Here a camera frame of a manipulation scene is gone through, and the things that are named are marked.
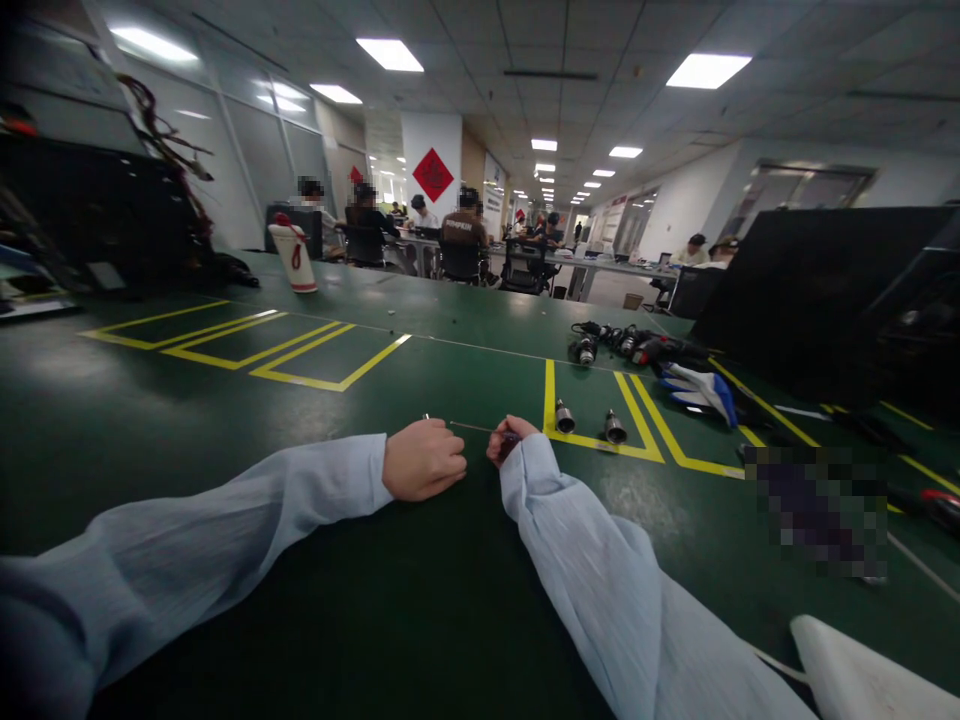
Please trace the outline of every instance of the white object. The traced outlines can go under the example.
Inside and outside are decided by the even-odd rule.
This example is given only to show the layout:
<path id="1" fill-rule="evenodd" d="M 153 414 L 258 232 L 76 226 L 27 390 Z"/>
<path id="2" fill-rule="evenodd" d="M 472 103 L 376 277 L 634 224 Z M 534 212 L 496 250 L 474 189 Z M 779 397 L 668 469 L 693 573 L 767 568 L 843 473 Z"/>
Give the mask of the white object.
<path id="1" fill-rule="evenodd" d="M 307 293 L 317 291 L 317 281 L 313 277 L 313 266 L 307 253 L 307 244 L 302 240 L 303 230 L 297 225 L 270 225 L 267 228 L 273 236 L 273 242 L 287 271 L 287 279 L 294 292 Z"/>
<path id="2" fill-rule="evenodd" d="M 960 698 L 809 615 L 790 623 L 824 720 L 956 720 Z"/>
<path id="3" fill-rule="evenodd" d="M 677 71 L 667 80 L 668 87 L 690 87 L 701 90 L 716 90 L 727 80 L 743 70 L 751 58 L 746 55 L 705 55 L 693 53 L 687 56 Z"/>

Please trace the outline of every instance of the green workbench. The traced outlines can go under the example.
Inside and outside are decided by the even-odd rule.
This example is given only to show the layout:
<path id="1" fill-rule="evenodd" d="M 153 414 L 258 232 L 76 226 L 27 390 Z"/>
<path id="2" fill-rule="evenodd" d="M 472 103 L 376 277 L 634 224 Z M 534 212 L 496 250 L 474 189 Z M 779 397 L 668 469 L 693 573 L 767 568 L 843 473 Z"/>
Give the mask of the green workbench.
<path id="1" fill-rule="evenodd" d="M 393 433 L 424 413 L 491 428 L 509 412 L 549 429 L 560 397 L 578 422 L 554 436 L 561 468 L 640 523 L 661 567 L 746 642 L 799 668 L 788 623 L 807 613 L 960 694 L 957 605 L 914 561 L 891 548 L 889 584 L 869 587 L 785 552 L 743 478 L 747 436 L 674 407 L 609 352 L 590 369 L 567 356 L 574 322 L 672 335 L 690 323 L 327 264 L 320 291 L 296 295 L 275 256 L 245 259 L 259 289 L 84 299 L 83 314 L 4 329 L 0 549 L 38 553 L 120 503 L 197 493 L 281 448 Z M 723 367 L 770 404 L 809 409 Z M 598 440 L 608 409 L 627 447 Z M 788 417 L 821 445 L 862 447 Z M 921 448 L 922 469 L 894 458 L 888 470 L 949 484 L 956 435 L 885 419 Z M 240 606 L 101 693 L 93 716 L 608 717 L 502 511 L 487 434 L 454 429 L 463 482 L 320 529 Z M 960 591 L 960 546 L 888 523 Z M 410 645 L 425 667 L 404 665 Z"/>

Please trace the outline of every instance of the white wall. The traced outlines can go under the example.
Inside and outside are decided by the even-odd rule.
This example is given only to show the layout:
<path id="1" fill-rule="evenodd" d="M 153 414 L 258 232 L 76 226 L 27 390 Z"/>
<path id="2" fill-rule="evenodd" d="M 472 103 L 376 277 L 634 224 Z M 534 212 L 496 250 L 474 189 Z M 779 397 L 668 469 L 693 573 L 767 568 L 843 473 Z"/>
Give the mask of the white wall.
<path id="1" fill-rule="evenodd" d="M 457 208 L 460 194 L 460 155 L 463 151 L 463 118 L 459 115 L 441 113 L 400 113 L 403 129 L 403 157 L 407 159 L 407 194 L 413 197 L 423 193 L 427 199 L 427 208 L 438 218 Z M 426 191 L 413 177 L 413 171 L 433 148 L 453 176 L 443 194 L 435 201 L 430 200 Z"/>

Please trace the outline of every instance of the office chair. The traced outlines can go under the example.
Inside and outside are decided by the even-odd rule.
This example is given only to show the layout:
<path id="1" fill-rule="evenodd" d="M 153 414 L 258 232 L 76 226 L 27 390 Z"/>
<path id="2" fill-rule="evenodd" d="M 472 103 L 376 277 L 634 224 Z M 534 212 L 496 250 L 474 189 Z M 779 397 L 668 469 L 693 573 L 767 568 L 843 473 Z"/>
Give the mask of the office chair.
<path id="1" fill-rule="evenodd" d="M 523 248 L 532 249 L 534 253 L 522 253 Z M 542 293 L 548 284 L 546 258 L 547 246 L 544 243 L 507 238 L 507 254 L 500 272 L 503 280 L 500 289 L 526 295 Z M 514 267 L 517 261 L 524 263 L 525 268 Z"/>
<path id="2" fill-rule="evenodd" d="M 440 278 L 480 284 L 480 246 L 440 241 Z"/>
<path id="3" fill-rule="evenodd" d="M 387 267 L 387 262 L 383 259 L 383 246 L 386 241 L 380 228 L 346 225 L 343 236 L 347 241 L 347 262 L 350 265 L 381 269 Z"/>
<path id="4" fill-rule="evenodd" d="M 670 296 L 667 314 L 696 320 L 723 280 L 725 272 L 721 268 L 680 268 L 680 277 L 677 278 L 677 286 Z"/>

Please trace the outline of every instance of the light blue shirt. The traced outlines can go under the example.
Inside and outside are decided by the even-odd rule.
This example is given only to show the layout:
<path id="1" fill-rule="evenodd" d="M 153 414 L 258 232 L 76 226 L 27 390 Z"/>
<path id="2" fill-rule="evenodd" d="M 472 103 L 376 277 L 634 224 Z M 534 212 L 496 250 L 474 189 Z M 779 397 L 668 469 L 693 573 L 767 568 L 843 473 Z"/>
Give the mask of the light blue shirt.
<path id="1" fill-rule="evenodd" d="M 284 450 L 188 498 L 123 505 L 36 558 L 0 560 L 7 679 L 42 717 L 83 718 L 94 693 L 243 600 L 317 526 L 369 515 L 386 436 Z M 621 720 L 814 716 L 729 628 L 664 575 L 647 534 L 611 516 L 528 437 L 500 473 L 551 602 Z"/>

